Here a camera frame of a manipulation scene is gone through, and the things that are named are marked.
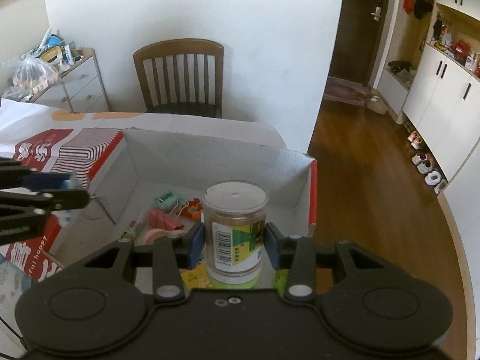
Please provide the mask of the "clear plastic bag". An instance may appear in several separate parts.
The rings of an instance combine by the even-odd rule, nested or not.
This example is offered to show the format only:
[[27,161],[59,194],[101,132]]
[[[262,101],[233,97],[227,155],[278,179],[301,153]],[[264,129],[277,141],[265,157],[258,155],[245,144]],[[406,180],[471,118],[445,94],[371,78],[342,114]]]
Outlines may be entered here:
[[1,96],[9,100],[27,102],[59,81],[59,73],[53,66],[31,55],[10,59],[3,66],[12,72],[10,85]]

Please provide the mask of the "white drawer cabinet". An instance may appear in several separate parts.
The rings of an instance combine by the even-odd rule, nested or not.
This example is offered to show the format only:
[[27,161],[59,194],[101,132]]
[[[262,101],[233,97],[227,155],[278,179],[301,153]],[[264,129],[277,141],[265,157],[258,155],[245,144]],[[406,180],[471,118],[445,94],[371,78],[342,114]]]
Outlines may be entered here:
[[60,74],[59,82],[33,95],[28,102],[79,113],[110,111],[95,50],[75,49],[74,55],[80,60]]

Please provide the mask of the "green white tube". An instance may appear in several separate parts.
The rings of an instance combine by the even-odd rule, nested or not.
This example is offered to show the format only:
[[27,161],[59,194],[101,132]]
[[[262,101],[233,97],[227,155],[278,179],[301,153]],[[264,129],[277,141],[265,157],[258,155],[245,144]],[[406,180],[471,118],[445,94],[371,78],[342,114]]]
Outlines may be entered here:
[[126,230],[123,231],[120,238],[128,239],[134,242],[137,239],[140,231],[143,229],[143,226],[146,222],[146,218],[147,218],[147,213],[143,212],[139,214],[139,216],[136,219],[133,219],[129,223],[128,227],[126,228]]

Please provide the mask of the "teal pencil sharpener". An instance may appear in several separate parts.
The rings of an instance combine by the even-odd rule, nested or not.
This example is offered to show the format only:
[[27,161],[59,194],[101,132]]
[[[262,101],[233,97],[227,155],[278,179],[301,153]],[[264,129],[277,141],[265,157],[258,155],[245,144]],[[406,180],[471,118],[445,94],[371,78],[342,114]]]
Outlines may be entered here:
[[161,194],[154,200],[154,204],[161,211],[173,211],[176,209],[179,201],[179,196],[173,191],[168,191]]

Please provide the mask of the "red dragon keychain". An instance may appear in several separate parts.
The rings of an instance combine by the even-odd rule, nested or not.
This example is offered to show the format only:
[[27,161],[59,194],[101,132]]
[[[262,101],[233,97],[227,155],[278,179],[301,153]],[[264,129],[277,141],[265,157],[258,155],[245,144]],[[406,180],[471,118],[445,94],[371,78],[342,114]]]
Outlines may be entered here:
[[191,200],[183,198],[178,200],[178,208],[176,209],[177,217],[184,217],[193,221],[201,221],[203,213],[203,205],[199,198],[194,197]]

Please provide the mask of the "pink binder clip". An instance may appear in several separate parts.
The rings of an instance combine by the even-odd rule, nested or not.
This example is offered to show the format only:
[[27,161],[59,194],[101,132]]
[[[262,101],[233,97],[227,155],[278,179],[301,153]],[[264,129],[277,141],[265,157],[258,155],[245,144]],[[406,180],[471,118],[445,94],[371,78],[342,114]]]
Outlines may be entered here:
[[157,228],[165,231],[182,230],[185,227],[178,219],[160,209],[149,209],[148,226],[150,229]]

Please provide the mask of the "patterned door mat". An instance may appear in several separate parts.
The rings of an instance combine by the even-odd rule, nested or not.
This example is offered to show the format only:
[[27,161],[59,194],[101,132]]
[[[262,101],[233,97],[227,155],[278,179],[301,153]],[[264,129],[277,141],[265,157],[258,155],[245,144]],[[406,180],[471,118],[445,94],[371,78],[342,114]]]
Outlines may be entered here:
[[323,99],[364,107],[371,96],[372,94],[361,83],[329,76]]

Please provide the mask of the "pink blue plush toy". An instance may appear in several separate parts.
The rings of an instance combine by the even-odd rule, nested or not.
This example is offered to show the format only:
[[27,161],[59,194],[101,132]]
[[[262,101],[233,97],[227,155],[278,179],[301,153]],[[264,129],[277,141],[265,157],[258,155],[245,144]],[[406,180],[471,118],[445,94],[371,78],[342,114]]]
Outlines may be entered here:
[[152,228],[151,230],[148,230],[144,236],[143,236],[143,242],[146,245],[152,245],[154,241],[157,239],[160,239],[161,237],[167,237],[167,238],[178,238],[185,236],[187,234],[187,231],[182,230],[182,229],[174,229],[171,231],[160,229],[160,228]]

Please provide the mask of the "red cardboard shoe box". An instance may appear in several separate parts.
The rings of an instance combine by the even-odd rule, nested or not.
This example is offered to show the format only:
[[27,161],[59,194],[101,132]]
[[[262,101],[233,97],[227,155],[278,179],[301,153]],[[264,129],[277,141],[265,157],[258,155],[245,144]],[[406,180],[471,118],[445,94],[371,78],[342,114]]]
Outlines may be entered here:
[[270,145],[140,129],[50,129],[13,145],[10,158],[78,179],[80,210],[54,212],[41,234],[1,248],[36,281],[133,233],[137,244],[166,230],[205,224],[208,272],[251,282],[266,265],[266,228],[308,236],[315,219],[317,163]]

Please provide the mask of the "red white patterned cloth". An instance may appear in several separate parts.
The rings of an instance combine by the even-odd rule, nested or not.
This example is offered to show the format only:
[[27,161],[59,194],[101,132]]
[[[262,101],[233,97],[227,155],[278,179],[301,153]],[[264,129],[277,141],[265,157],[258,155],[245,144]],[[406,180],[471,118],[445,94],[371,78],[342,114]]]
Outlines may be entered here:
[[73,114],[3,101],[1,154],[41,172],[72,173],[92,196],[55,213],[42,236],[4,248],[36,281],[121,236],[161,194],[198,197],[220,180],[246,180],[281,200],[288,183],[278,133],[257,123],[195,116]]

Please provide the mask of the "dark wooden door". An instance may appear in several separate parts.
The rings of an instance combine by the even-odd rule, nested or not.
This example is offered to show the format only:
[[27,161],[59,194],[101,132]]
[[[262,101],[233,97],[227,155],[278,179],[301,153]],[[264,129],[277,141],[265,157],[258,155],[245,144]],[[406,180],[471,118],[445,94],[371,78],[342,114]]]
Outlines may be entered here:
[[389,0],[343,0],[329,75],[366,84]]

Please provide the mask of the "green marker pen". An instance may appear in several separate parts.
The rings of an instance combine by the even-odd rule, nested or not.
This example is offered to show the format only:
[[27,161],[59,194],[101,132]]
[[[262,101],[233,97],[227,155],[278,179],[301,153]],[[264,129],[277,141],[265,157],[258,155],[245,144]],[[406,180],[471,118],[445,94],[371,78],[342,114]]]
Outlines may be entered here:
[[284,293],[286,291],[289,273],[289,269],[281,269],[275,271],[274,288],[278,291],[281,297],[284,296]]

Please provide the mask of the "toothpick jar green lid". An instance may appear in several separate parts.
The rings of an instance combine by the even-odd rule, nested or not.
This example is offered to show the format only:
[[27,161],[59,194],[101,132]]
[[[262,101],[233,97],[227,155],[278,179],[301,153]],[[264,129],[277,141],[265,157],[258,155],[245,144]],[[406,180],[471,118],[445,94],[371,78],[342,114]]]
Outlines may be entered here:
[[205,264],[218,289],[251,289],[260,277],[269,195],[258,184],[226,180],[202,200]]

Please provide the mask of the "yellow small box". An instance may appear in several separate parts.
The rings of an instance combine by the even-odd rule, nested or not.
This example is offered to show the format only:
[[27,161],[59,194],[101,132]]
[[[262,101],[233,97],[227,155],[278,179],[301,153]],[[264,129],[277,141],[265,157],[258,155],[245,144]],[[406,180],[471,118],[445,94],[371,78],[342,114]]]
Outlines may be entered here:
[[208,279],[206,266],[203,262],[199,263],[192,270],[181,270],[181,277],[185,287],[191,291],[192,289],[212,289],[213,284]]

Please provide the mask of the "white wall cabinet unit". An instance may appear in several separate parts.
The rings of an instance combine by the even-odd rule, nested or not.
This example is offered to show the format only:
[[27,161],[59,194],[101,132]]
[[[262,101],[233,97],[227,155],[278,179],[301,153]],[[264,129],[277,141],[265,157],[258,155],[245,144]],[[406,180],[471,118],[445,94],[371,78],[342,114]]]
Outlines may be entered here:
[[479,143],[479,0],[394,0],[376,89],[440,192]]

